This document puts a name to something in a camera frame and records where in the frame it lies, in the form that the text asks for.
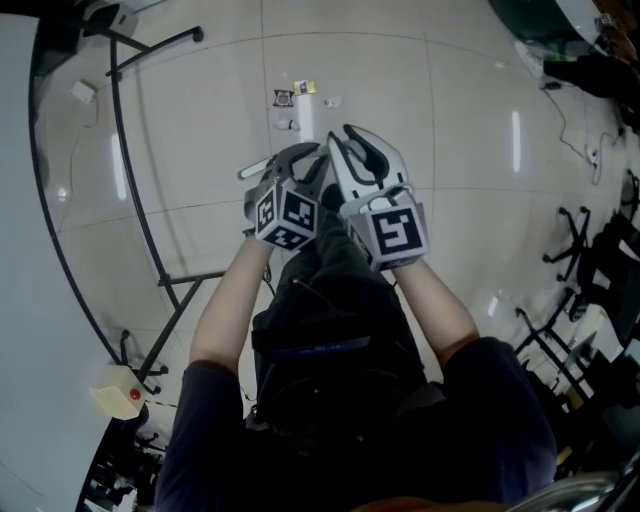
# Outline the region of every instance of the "white floor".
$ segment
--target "white floor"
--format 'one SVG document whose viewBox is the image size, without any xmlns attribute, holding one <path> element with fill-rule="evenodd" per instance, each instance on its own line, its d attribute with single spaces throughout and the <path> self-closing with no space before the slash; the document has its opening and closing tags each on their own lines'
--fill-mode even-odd
<svg viewBox="0 0 640 512">
<path fill-rule="evenodd" d="M 514 307 L 542 320 L 561 290 L 559 268 L 541 260 L 567 239 L 557 208 L 589 207 L 596 233 L 619 203 L 624 169 L 640 164 L 637 137 L 628 134 L 615 148 L 605 137 L 602 179 L 591 184 L 591 169 L 558 140 L 560 115 L 487 0 L 167 0 L 140 13 L 135 37 L 153 44 L 196 24 L 203 43 L 159 52 L 121 83 L 142 202 L 172 276 L 230 262 L 248 226 L 242 198 L 253 183 L 236 179 L 240 169 L 301 135 L 323 141 L 348 122 L 401 151 L 426 207 L 430 264 L 483 334 L 516 343 L 524 330 Z M 120 47 L 121 60 L 131 54 Z M 156 286 L 120 172 L 107 68 L 104 40 L 59 68 L 38 128 L 49 206 L 80 290 L 107 336 L 117 343 L 128 328 L 144 354 L 172 307 Z M 78 79 L 100 89 L 97 105 L 70 95 Z M 301 79 L 315 80 L 317 94 L 293 109 L 272 107 L 274 89 Z M 578 89 L 551 94 L 567 119 L 565 139 L 580 151 L 597 146 L 603 132 L 617 133 L 608 102 Z M 327 109 L 323 100 L 335 95 L 342 106 Z M 283 115 L 302 132 L 274 129 Z M 283 261 L 274 254 L 275 279 Z M 158 379 L 163 391 L 153 401 L 177 403 L 191 336 L 214 287 L 203 285 L 170 337 L 160 356 L 170 374 Z M 178 287 L 179 296 L 186 289 Z M 257 311 L 269 300 L 264 287 Z M 414 333 L 429 376 L 440 378 L 424 337 Z M 254 398 L 248 346 L 241 366 L 243 389 Z M 166 443 L 175 408 L 150 409 L 147 429 Z"/>
</svg>

